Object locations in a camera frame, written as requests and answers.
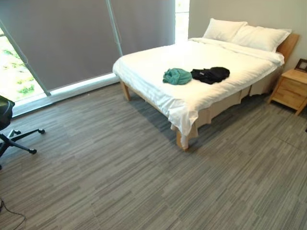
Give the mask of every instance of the chair base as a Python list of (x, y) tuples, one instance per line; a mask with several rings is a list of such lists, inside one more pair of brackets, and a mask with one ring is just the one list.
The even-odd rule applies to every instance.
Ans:
[(32, 133), (35, 133), (35, 132), (38, 132), (40, 134), (44, 134), (45, 133), (45, 130), (43, 129), (35, 129), (35, 130), (32, 130), (30, 132), (27, 132), (27, 133), (24, 133), (24, 134), (21, 134), (21, 132), (19, 130), (12, 130), (8, 137), (6, 137), (5, 135), (3, 134), (0, 134), (0, 139), (3, 140), (3, 143), (0, 143), (0, 157), (4, 154), (5, 150), (10, 147), (10, 146), (14, 146), (14, 147), (18, 147), (22, 150), (26, 150), (28, 151), (29, 153), (31, 154), (36, 154), (36, 150), (35, 149), (29, 149), (23, 145), (20, 145), (20, 144), (17, 144), (16, 141), (17, 140), (20, 140)]

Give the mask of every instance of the black jacket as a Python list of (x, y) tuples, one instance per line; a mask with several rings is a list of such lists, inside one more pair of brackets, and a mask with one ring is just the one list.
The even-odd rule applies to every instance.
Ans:
[(192, 78), (212, 85), (229, 77), (230, 71), (224, 67), (212, 67), (211, 69), (193, 69)]

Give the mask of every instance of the chair caster wheel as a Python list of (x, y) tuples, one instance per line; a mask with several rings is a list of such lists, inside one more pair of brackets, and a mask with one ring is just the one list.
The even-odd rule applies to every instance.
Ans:
[(36, 154), (36, 152), (37, 152), (36, 149), (30, 149), (30, 150), (29, 150), (29, 153), (31, 153), (31, 154)]
[(38, 132), (39, 132), (40, 134), (44, 134), (44, 133), (45, 133), (45, 130), (44, 130), (44, 129), (39, 129)]

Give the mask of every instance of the nightstand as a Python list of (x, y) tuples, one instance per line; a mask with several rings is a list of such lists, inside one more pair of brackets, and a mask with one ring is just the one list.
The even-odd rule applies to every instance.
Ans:
[(268, 103), (272, 100), (295, 109), (295, 115), (299, 115), (307, 105), (307, 73), (295, 69), (283, 73)]

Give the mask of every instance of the roller blind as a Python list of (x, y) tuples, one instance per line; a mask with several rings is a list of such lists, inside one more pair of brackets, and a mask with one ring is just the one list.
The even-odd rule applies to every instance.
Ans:
[(123, 54), (175, 41), (174, 0), (111, 0)]
[(48, 90), (110, 73), (119, 58), (104, 0), (1, 0), (0, 19)]

